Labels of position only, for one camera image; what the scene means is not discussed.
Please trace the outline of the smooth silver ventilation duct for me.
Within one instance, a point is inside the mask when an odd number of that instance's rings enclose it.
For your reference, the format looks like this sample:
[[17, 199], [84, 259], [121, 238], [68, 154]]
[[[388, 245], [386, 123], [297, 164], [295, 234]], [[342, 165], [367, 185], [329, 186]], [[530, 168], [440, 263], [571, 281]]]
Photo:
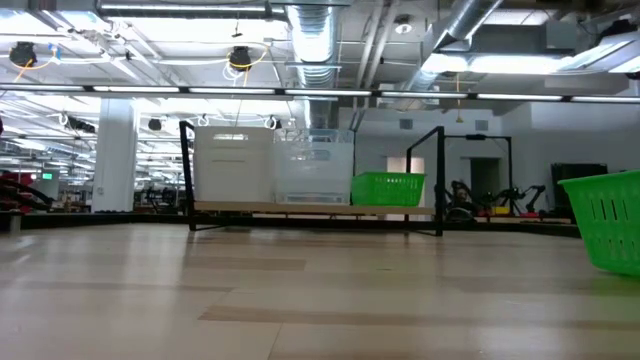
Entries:
[[421, 44], [423, 63], [404, 83], [402, 90], [427, 91], [444, 73], [433, 64], [442, 48], [456, 42], [470, 43], [475, 32], [504, 0], [455, 0], [448, 17], [431, 24]]

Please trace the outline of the ribbed silver ventilation duct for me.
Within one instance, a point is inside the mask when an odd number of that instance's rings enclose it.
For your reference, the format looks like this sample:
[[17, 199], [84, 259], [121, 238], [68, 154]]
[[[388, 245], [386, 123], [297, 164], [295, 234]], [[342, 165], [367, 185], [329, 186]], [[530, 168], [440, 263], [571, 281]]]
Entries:
[[[329, 89], [336, 83], [337, 25], [339, 11], [323, 5], [288, 5], [291, 41], [301, 88]], [[337, 129], [336, 104], [329, 100], [306, 100], [304, 117], [308, 128]]]

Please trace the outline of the red and black machine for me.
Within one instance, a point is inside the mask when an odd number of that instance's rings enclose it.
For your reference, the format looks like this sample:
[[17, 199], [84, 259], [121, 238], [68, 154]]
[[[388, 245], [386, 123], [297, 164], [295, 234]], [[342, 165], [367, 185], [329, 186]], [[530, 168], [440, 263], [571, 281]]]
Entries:
[[49, 211], [53, 199], [33, 187], [35, 173], [0, 172], [0, 211]]

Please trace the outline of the white square column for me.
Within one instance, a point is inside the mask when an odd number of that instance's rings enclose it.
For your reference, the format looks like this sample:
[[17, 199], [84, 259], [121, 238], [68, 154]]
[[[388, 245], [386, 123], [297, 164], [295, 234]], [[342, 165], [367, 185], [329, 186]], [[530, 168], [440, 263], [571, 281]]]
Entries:
[[133, 209], [139, 115], [133, 101], [103, 98], [93, 180], [93, 213]]

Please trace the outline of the green plastic basket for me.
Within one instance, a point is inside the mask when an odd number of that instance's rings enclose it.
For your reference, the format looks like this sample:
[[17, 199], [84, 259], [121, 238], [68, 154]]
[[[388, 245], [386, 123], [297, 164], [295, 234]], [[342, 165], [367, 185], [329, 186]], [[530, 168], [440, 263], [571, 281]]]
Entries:
[[567, 193], [592, 265], [640, 277], [640, 170], [592, 177]]
[[425, 178], [417, 173], [365, 172], [352, 179], [351, 200], [359, 206], [416, 207]]

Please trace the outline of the person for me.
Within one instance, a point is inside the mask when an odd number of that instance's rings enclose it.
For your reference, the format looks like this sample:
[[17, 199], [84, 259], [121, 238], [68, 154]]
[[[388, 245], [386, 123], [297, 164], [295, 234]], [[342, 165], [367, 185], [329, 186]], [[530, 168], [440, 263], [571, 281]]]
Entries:
[[469, 187], [460, 181], [451, 182], [451, 191], [446, 195], [449, 198], [445, 210], [445, 220], [447, 222], [475, 223], [481, 206], [472, 197]]

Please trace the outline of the white door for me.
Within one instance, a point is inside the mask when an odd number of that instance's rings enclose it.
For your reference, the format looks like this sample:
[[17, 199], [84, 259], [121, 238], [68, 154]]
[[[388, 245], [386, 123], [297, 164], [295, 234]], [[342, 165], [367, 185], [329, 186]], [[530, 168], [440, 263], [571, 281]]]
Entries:
[[[411, 173], [424, 173], [425, 165], [424, 159], [420, 157], [412, 157], [410, 160], [410, 172]], [[387, 167], [388, 172], [404, 173], [406, 171], [406, 158], [405, 157], [388, 157]]]

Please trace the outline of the black frame robot station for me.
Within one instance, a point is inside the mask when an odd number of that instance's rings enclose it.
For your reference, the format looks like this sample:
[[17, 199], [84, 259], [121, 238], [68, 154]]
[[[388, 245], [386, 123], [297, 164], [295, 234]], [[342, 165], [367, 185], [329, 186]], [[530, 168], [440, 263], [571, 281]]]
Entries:
[[[514, 187], [513, 181], [513, 140], [512, 136], [498, 136], [498, 135], [485, 135], [485, 134], [467, 134], [467, 135], [443, 135], [443, 139], [446, 141], [447, 139], [464, 139], [465, 141], [486, 141], [487, 139], [491, 140], [504, 140], [507, 144], [507, 169], [508, 169], [508, 187]], [[515, 210], [515, 202], [514, 200], [508, 199], [509, 204], [509, 216], [514, 215]]]

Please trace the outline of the black aluminium table frame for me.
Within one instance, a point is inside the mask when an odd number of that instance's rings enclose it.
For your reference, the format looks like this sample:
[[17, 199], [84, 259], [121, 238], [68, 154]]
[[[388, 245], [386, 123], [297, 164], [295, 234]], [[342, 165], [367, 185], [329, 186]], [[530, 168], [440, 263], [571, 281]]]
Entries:
[[101, 214], [21, 214], [22, 230], [70, 228], [120, 224], [164, 224], [185, 225], [191, 231], [221, 227], [266, 227], [283, 229], [317, 229], [344, 231], [405, 231], [423, 232], [440, 236], [447, 231], [475, 232], [522, 232], [537, 235], [578, 238], [580, 231], [575, 225], [549, 223], [443, 223], [429, 221], [388, 221], [355, 219], [310, 219], [310, 218], [260, 218], [260, 217], [206, 217], [193, 219], [182, 215], [156, 215], [134, 213]]

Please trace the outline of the large black screen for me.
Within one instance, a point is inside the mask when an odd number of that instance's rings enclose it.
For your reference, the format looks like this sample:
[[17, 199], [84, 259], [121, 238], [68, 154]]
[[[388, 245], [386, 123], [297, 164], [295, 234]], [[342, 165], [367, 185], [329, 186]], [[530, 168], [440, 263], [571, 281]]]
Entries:
[[603, 163], [553, 163], [551, 169], [552, 190], [556, 208], [570, 208], [567, 190], [584, 185], [592, 177], [609, 173]]

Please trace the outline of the suspended linear light rail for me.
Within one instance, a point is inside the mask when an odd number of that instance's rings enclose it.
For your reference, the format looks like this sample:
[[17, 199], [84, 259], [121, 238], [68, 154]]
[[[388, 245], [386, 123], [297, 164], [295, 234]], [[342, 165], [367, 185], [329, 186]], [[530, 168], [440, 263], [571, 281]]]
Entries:
[[340, 98], [461, 100], [504, 102], [554, 102], [640, 105], [640, 96], [550, 95], [464, 92], [410, 92], [314, 88], [121, 86], [0, 83], [0, 91], [92, 97], [159, 98], [274, 98], [278, 100], [337, 100]]

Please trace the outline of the black ceiling-hung device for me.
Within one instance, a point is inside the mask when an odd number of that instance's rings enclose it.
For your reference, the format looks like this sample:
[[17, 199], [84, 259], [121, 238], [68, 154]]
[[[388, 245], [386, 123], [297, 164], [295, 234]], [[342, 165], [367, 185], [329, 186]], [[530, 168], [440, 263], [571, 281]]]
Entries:
[[246, 72], [251, 68], [251, 56], [247, 46], [235, 46], [228, 57], [229, 66], [237, 72]]
[[34, 47], [32, 42], [16, 42], [9, 52], [10, 61], [18, 67], [33, 67], [37, 63]]

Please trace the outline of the black-framed wooden shelf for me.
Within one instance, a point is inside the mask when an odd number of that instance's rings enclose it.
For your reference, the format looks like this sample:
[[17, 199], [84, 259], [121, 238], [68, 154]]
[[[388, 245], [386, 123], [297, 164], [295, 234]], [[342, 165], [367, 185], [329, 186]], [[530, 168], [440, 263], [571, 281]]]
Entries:
[[265, 202], [197, 201], [194, 195], [188, 132], [194, 128], [179, 123], [179, 141], [185, 178], [185, 218], [191, 232], [229, 226], [382, 229], [416, 232], [435, 237], [444, 233], [445, 154], [444, 128], [438, 126], [429, 137], [437, 137], [436, 205], [434, 208], [398, 206], [346, 206], [327, 204], [277, 204]]

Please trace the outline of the bright ceiling light panel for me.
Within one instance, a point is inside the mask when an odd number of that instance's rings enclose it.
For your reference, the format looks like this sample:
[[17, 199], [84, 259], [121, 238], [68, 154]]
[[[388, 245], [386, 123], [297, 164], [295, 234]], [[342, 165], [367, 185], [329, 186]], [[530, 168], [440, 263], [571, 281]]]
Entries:
[[530, 55], [461, 55], [433, 54], [421, 66], [428, 73], [485, 73], [547, 75], [566, 65], [570, 57], [554, 58]]

